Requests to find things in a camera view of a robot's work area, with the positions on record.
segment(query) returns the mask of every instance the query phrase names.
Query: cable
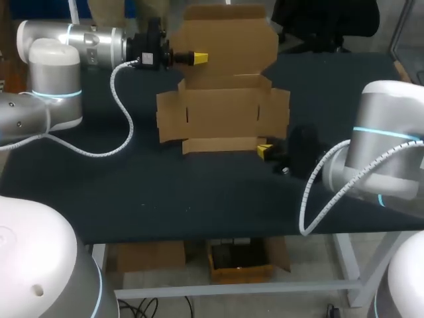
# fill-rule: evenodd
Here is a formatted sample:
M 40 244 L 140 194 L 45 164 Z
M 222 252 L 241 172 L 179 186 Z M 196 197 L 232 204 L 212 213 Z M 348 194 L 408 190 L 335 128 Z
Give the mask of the cable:
M 345 140 L 328 151 L 326 155 L 319 161 L 318 165 L 315 167 L 315 169 L 312 171 L 311 176 L 309 177 L 305 191 L 303 192 L 301 207 L 300 207 L 300 215 L 299 215 L 299 231 L 303 236 L 307 236 L 310 232 L 314 230 L 315 227 L 321 222 L 323 217 L 329 212 L 329 210 L 336 204 L 342 196 L 346 194 L 347 191 L 349 191 L 356 182 L 361 180 L 364 176 L 366 176 L 371 170 L 373 170 L 376 166 L 381 164 L 382 162 L 386 161 L 390 157 L 392 157 L 394 154 L 398 153 L 399 151 L 408 149 L 408 148 L 417 148 L 424 146 L 424 142 L 422 140 L 418 141 L 409 141 L 405 142 L 403 144 L 400 144 L 399 146 L 393 147 L 392 149 L 389 149 L 385 153 L 383 153 L 381 156 L 377 157 L 373 162 L 371 162 L 369 165 L 367 165 L 365 168 L 363 168 L 355 177 L 353 177 L 347 184 L 345 184 L 339 192 L 335 194 L 335 196 L 324 206 L 324 208 L 319 212 L 318 216 L 312 221 L 310 226 L 308 226 L 305 229 L 305 211 L 306 211 L 306 204 L 307 199 L 309 197 L 309 192 L 311 191 L 311 186 L 313 181 L 315 180 L 318 171 L 323 167 L 324 163 L 339 149 L 348 146 L 350 143 L 350 140 Z
M 185 300 L 187 300 L 189 308 L 190 308 L 190 317 L 194 318 L 194 311 L 193 311 L 193 306 L 191 304 L 191 301 L 188 299 L 187 296 L 184 296 Z M 150 307 L 150 305 L 155 301 L 156 304 L 154 306 L 154 311 L 152 313 L 152 316 L 150 318 L 154 318 L 154 316 L 156 315 L 156 312 L 158 310 L 158 306 L 159 306 L 159 299 L 158 298 L 152 298 L 148 303 L 147 306 L 142 309 L 142 304 L 146 301 L 146 298 L 144 298 L 141 302 L 140 305 L 138 305 L 138 307 L 132 306 L 129 303 L 127 303 L 124 300 L 118 299 L 119 303 L 123 303 L 123 305 L 119 306 L 119 309 L 130 309 L 132 311 L 132 314 L 134 315 L 134 318 L 149 318 L 146 314 L 147 309 Z
M 187 296 L 184 296 L 184 298 L 185 298 L 185 300 L 187 300 L 188 305 L 189 305 L 189 307 L 190 307 L 190 317 L 191 317 L 191 318 L 194 318 L 194 311 L 193 311 L 193 307 L 191 306 L 191 301 L 190 301 L 190 299 L 188 299 L 188 297 L 187 297 Z
M 54 141 L 58 142 L 59 144 L 61 144 L 61 145 L 65 146 L 65 147 L 67 147 L 67 148 L 69 148 L 69 149 L 77 152 L 78 154 L 82 154 L 83 156 L 92 157 L 92 158 L 104 158 L 104 157 L 112 156 L 112 155 L 120 152 L 123 148 L 125 148 L 128 145 L 128 143 L 130 142 L 131 138 L 133 137 L 133 134 L 134 134 L 134 123 L 133 123 L 133 119 L 131 118 L 130 114 L 125 109 L 125 106 L 122 104 L 121 100 L 118 97 L 118 94 L 117 94 L 116 89 L 115 89 L 115 78 L 116 78 L 116 75 L 118 74 L 118 72 L 120 70 L 122 70 L 123 68 L 131 67 L 132 65 L 134 65 L 136 63 L 138 63 L 138 60 L 134 60 L 134 61 L 130 61 L 130 62 L 125 62 L 125 63 L 122 63 L 122 64 L 118 65 L 112 71 L 111 79 L 110 79 L 110 82 L 109 82 L 110 83 L 110 87 L 111 87 L 111 92 L 112 92 L 113 99 L 116 101 L 116 103 L 118 104 L 119 108 L 124 113 L 124 116 L 127 118 L 127 121 L 128 121 L 128 124 L 129 124 L 129 132 L 128 132 L 127 139 L 125 139 L 124 143 L 122 143 L 122 145 L 120 145 L 118 148 L 116 148 L 116 149 L 114 149 L 112 151 L 109 151 L 109 152 L 102 153 L 102 154 L 94 154 L 94 153 L 86 152 L 86 151 L 84 151 L 82 149 L 79 149 L 79 148 L 75 147 L 74 145 L 70 144 L 69 142 L 66 142 L 66 141 L 64 141 L 64 140 L 62 140 L 62 139 L 60 139 L 60 138 L 58 138 L 56 136 L 53 136 L 53 135 L 48 134 L 48 133 L 44 133 L 44 134 L 38 134 L 36 136 L 28 137 L 28 138 L 26 138 L 26 139 L 24 139 L 24 140 L 22 140 L 20 142 L 14 143 L 14 144 L 8 144 L 6 146 L 1 146 L 0 147 L 0 151 L 2 151 L 2 150 L 16 149 L 16 148 L 19 148 L 21 146 L 24 146 L 25 144 L 28 144 L 28 143 L 34 141 L 34 140 L 38 140 L 38 139 L 41 139 L 41 138 L 48 138 L 48 139 L 54 140 Z M 47 122 L 49 123 L 50 121 L 51 121 L 51 119 L 50 119 L 50 112 L 48 112 Z

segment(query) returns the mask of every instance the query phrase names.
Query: cardboard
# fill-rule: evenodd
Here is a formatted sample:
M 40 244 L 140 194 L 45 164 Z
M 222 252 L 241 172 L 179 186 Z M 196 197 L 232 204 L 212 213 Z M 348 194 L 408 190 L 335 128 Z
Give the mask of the cardboard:
M 182 240 L 125 243 L 117 247 L 117 271 L 120 273 L 181 268 L 185 265 L 186 252 Z
M 262 5 L 192 5 L 170 37 L 174 52 L 208 53 L 208 63 L 176 66 L 177 91 L 157 95 L 160 142 L 183 153 L 255 150 L 258 137 L 285 138 L 290 93 L 260 75 L 277 58 L 278 37 Z
M 207 258 L 211 279 L 218 284 L 255 284 L 269 281 L 277 266 L 291 272 L 290 258 L 284 237 L 268 237 L 263 239 L 269 264 L 243 268 L 215 268 L 212 255 L 212 244 L 207 243 Z

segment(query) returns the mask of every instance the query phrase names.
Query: black table surface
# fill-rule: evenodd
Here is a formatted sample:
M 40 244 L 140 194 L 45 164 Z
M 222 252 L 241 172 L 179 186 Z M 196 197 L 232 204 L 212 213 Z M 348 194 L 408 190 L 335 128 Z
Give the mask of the black table surface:
M 367 83 L 399 78 L 382 54 L 282 55 L 264 73 L 291 91 L 290 127 L 315 123 L 331 144 L 350 138 Z M 83 123 L 58 136 L 92 152 L 120 145 L 128 125 L 109 75 L 83 74 Z M 87 244 L 298 234 L 304 181 L 272 174 L 255 152 L 183 156 L 180 141 L 159 144 L 155 95 L 176 89 L 180 78 L 177 71 L 122 71 L 117 91 L 136 127 L 129 146 L 93 159 L 50 140 L 33 142 L 11 153 L 0 194 L 55 208 Z M 331 196 L 313 187 L 307 223 Z M 422 229 L 424 219 L 344 197 L 315 233 Z

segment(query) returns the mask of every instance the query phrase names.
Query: cardboard flap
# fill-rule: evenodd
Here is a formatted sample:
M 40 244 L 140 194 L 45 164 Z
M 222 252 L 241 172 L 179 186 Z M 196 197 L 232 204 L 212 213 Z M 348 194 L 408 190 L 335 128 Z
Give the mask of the cardboard flap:
M 264 19 L 263 5 L 190 5 L 184 20 Z
M 243 151 L 254 150 L 259 144 L 266 143 L 266 138 L 198 138 L 183 141 L 183 154 L 189 152 Z
M 258 136 L 285 138 L 289 123 L 290 92 L 273 88 L 260 94 Z
M 268 237 L 264 239 L 264 243 L 270 262 L 287 272 L 291 272 L 290 258 L 284 237 Z
M 168 91 L 156 96 L 158 111 L 156 122 L 159 128 L 159 141 L 188 138 L 186 108 L 180 105 L 177 91 Z
M 260 74 L 277 58 L 278 36 L 262 5 L 194 6 L 170 37 L 174 52 L 208 53 L 208 63 L 176 66 L 187 83 L 207 76 Z

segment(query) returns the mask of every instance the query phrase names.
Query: black chair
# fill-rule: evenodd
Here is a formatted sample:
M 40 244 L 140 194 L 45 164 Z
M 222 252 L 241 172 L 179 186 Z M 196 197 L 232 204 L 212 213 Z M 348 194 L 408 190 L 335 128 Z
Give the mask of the black chair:
M 348 52 L 344 36 L 373 36 L 380 26 L 376 0 L 277 0 L 272 18 L 302 44 L 282 53 Z

